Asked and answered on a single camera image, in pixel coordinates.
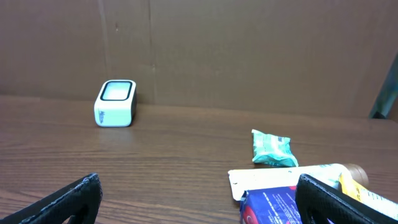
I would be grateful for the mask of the white tube with gold cap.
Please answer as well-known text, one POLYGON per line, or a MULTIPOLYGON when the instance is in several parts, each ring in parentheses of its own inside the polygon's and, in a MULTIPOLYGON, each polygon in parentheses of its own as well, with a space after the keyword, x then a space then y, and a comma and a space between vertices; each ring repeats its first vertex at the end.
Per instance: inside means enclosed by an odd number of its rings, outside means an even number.
POLYGON ((369 179, 364 169, 356 164, 323 164, 302 167, 262 169, 234 169, 228 171, 233 199, 239 201, 247 190, 289 187, 297 185, 299 177, 308 174, 337 189, 341 174, 347 174, 364 187, 369 179))

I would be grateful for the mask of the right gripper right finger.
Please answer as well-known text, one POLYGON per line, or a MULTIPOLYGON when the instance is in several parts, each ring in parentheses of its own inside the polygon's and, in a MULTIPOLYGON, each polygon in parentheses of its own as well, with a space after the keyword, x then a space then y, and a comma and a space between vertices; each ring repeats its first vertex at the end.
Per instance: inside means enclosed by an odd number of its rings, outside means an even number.
POLYGON ((302 223, 397 224, 397 220, 308 174, 298 179, 295 202, 302 223))

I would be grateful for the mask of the teal wet wipes pack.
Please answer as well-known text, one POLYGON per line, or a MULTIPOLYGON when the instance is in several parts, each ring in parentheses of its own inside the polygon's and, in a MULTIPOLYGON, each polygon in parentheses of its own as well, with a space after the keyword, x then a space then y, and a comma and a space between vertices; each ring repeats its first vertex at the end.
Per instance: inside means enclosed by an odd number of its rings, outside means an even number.
POLYGON ((251 131, 255 164, 276 167, 298 167, 298 160, 290 150, 291 138, 266 134, 256 129, 251 131))

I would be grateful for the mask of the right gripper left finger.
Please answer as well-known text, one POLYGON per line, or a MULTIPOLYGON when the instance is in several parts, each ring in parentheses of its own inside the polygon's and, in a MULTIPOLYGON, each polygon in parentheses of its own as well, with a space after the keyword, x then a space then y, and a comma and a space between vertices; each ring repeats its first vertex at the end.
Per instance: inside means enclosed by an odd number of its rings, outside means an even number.
POLYGON ((103 197, 97 173, 88 174, 64 188, 42 198, 18 212, 1 219, 1 223, 94 224, 103 197))

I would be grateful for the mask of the yellow blue snack packet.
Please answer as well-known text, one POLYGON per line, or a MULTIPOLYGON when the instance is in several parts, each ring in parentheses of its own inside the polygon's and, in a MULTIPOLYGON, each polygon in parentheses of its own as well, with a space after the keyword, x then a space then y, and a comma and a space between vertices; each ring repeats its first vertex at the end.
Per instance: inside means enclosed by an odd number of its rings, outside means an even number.
POLYGON ((341 185, 341 191, 344 194, 390 218, 397 220, 397 204, 395 202, 369 191, 367 188, 355 181, 351 175, 341 174, 339 182, 341 185))

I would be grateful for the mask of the purple Carefree pad pack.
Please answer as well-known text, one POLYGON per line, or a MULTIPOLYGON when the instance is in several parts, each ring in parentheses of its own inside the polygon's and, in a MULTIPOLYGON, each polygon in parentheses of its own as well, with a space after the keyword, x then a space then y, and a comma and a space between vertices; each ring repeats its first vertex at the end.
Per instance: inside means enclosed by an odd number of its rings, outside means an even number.
POLYGON ((296 186, 246 190, 240 201, 240 224, 301 224, 296 186))

